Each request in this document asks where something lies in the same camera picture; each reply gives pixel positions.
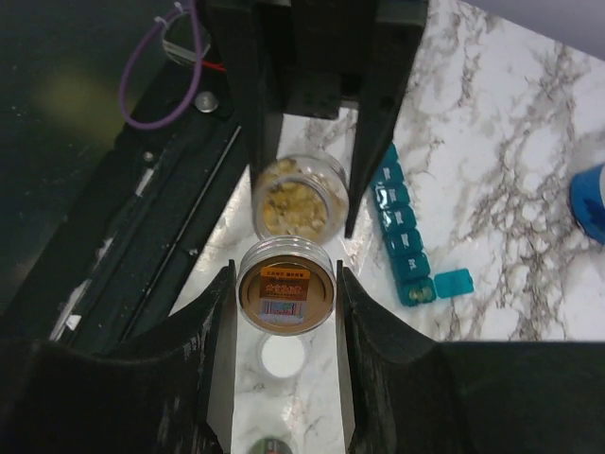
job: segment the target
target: red wire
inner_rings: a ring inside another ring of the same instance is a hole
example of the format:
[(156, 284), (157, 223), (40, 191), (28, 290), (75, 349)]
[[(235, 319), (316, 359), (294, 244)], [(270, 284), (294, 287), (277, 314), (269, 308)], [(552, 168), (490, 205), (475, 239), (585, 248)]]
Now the red wire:
[(210, 61), (204, 60), (201, 64), (203, 66), (205, 66), (206, 68), (214, 69), (215, 71), (222, 71), (222, 72), (227, 71), (225, 69), (225, 66), (223, 66), (223, 63), (212, 63)]

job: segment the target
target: marble countertop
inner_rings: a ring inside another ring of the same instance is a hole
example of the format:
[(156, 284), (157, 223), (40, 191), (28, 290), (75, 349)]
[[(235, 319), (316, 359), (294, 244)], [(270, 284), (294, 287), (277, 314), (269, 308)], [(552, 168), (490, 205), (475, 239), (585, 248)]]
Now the marble countertop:
[[(456, 0), (432, 0), (394, 143), (434, 272), (468, 268), (475, 293), (402, 307), (368, 199), (354, 238), (325, 246), (378, 303), (435, 340), (605, 339), (605, 253), (568, 208), (576, 172), (605, 162), (605, 63)], [(280, 154), (324, 149), (350, 167), (355, 113), (287, 117)], [(257, 241), (245, 174), (175, 309)], [(342, 454), (334, 315), (307, 362), (275, 382), (262, 333), (238, 326), (233, 454), (273, 434), (295, 454)]]

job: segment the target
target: glass jar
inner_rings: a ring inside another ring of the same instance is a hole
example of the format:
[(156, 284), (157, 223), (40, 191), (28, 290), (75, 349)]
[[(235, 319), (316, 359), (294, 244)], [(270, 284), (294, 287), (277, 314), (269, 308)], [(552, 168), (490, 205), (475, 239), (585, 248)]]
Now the glass jar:
[(330, 256), (301, 236), (259, 241), (244, 255), (237, 276), (237, 303), (257, 328), (293, 336), (322, 324), (336, 302)]
[(276, 161), (261, 174), (252, 196), (252, 220), (261, 239), (297, 235), (323, 244), (348, 212), (346, 174), (327, 153)]

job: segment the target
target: label on lid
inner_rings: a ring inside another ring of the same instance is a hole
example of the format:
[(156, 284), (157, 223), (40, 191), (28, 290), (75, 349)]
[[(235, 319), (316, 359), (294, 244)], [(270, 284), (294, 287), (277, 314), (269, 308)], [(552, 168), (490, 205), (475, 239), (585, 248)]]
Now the label on lid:
[(277, 324), (304, 322), (311, 271), (263, 267), (260, 276), (259, 318)]

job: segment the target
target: metal screw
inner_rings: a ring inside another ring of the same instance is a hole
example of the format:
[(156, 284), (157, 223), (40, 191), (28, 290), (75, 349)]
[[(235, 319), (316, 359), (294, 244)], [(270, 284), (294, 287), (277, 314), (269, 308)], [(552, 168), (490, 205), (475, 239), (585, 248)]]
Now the metal screw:
[(218, 107), (218, 99), (212, 92), (201, 92), (196, 96), (195, 106), (200, 112), (209, 114)]

